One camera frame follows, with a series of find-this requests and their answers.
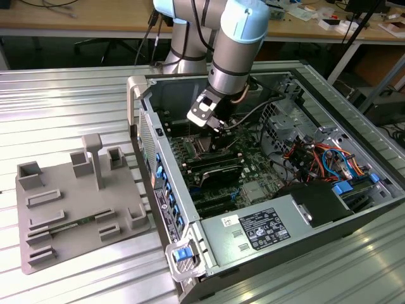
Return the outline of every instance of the gray plastic platform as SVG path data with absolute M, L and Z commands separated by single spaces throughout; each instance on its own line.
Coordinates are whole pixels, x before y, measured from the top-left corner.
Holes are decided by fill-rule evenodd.
M 82 138 L 88 152 L 98 134 Z M 119 148 L 71 153 L 71 163 L 18 166 L 16 194 L 22 270 L 31 274 L 148 230 L 144 205 Z

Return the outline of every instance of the open computer chassis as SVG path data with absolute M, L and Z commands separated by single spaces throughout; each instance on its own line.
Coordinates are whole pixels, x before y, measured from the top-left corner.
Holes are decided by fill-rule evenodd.
M 220 136 L 184 120 L 205 75 L 128 83 L 145 92 L 132 142 L 184 303 L 351 234 L 404 201 L 404 177 L 348 119 L 369 123 L 325 80 L 302 64 L 261 66 L 229 124 L 274 90 L 285 98 Z

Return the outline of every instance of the table leg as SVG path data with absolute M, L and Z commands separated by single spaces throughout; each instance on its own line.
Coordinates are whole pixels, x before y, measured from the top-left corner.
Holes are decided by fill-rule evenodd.
M 349 63 L 350 59 L 352 59 L 353 55 L 356 53 L 357 49 L 360 47 L 360 43 L 355 43 L 349 47 L 346 53 L 343 55 L 342 59 L 340 59 L 339 63 L 335 66 L 333 72 L 328 77 L 328 83 L 333 85 L 336 79 L 339 77 L 340 73 L 343 72 L 343 69 Z
M 374 102 L 374 99 L 385 90 L 387 85 L 389 85 L 392 79 L 405 67 L 405 54 L 397 61 L 391 71 L 384 77 L 383 80 L 374 88 L 374 90 L 367 96 L 367 98 L 358 106 L 359 111 L 364 113 L 369 106 Z
M 6 55 L 4 53 L 3 47 L 0 44 L 0 71 L 9 70 L 10 67 L 7 62 Z

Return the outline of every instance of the wire bundle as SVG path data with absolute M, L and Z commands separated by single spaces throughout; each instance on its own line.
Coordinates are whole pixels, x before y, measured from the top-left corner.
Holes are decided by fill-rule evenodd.
M 346 179 L 333 169 L 336 164 L 336 157 L 340 158 L 346 165 L 349 173 L 354 177 L 361 177 L 364 172 L 358 166 L 355 156 L 350 152 L 336 146 L 329 146 L 323 143 L 312 143 L 312 150 L 305 148 L 309 144 L 295 142 L 291 150 L 283 155 L 283 158 L 291 163 L 302 163 L 297 165 L 301 171 L 301 179 L 309 182 L 311 179 L 320 179 L 327 182 L 336 182 Z M 308 162 L 308 157 L 312 156 L 312 161 Z

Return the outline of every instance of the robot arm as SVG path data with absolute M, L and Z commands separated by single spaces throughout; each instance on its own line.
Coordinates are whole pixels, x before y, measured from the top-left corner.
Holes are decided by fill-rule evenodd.
M 193 4 L 198 22 L 217 30 L 217 35 L 209 86 L 192 104 L 187 118 L 200 127 L 208 125 L 219 132 L 224 123 L 214 115 L 217 106 L 224 100 L 237 99 L 245 89 L 267 33 L 270 10 L 260 0 L 154 0 L 160 13 L 195 23 Z

